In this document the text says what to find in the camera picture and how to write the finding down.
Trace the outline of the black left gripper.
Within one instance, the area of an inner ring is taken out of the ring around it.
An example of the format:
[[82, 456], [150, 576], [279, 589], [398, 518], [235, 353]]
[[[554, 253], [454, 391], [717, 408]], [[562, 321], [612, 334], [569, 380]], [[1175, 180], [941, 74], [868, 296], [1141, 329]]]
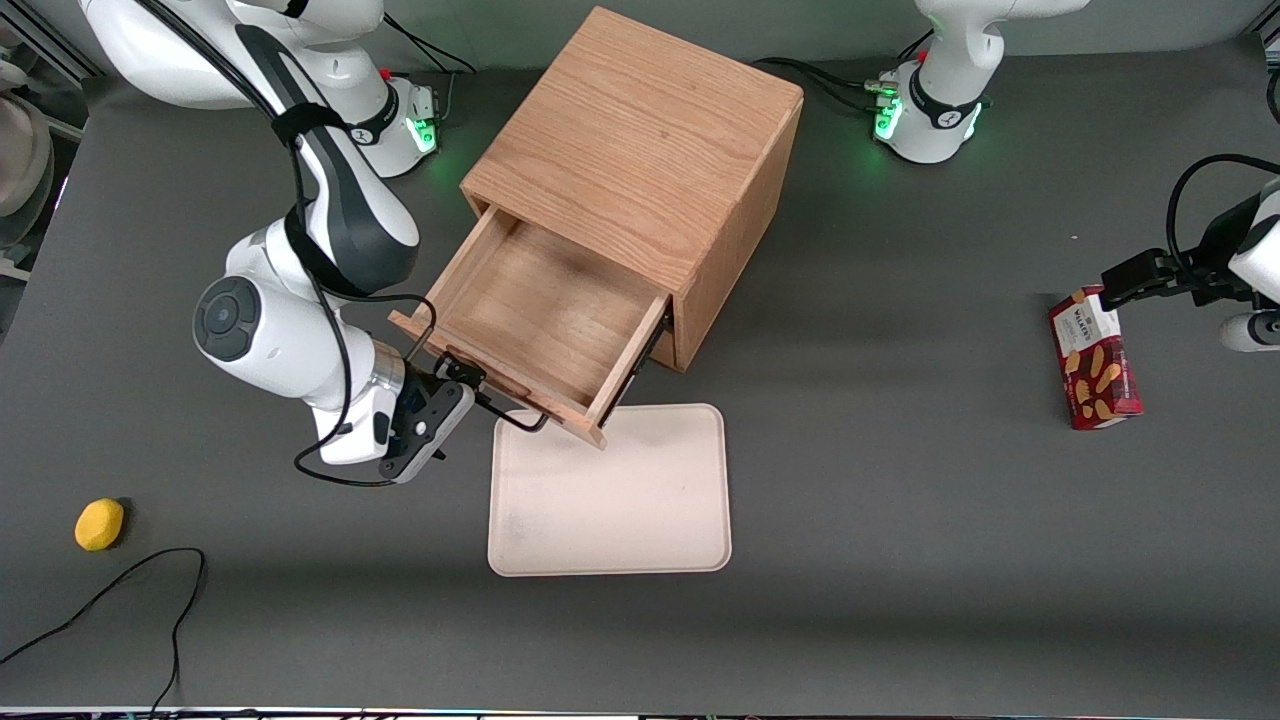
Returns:
[[1260, 293], [1229, 269], [1240, 252], [1251, 252], [1265, 237], [1265, 222], [1254, 228], [1261, 200], [1254, 193], [1217, 215], [1204, 229], [1199, 245], [1189, 252], [1196, 279], [1181, 275], [1179, 260], [1167, 250], [1146, 250], [1101, 273], [1100, 304], [1116, 311], [1126, 304], [1152, 297], [1190, 293], [1194, 304], [1219, 300], [1261, 304]]

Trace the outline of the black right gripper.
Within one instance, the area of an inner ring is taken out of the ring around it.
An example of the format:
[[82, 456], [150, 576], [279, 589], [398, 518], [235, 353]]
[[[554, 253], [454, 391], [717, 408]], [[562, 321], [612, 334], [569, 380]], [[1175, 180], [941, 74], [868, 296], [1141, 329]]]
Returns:
[[390, 416], [390, 436], [380, 475], [393, 484], [412, 480], [474, 407], [502, 414], [483, 391], [486, 372], [458, 357], [439, 357], [438, 377], [411, 372]]

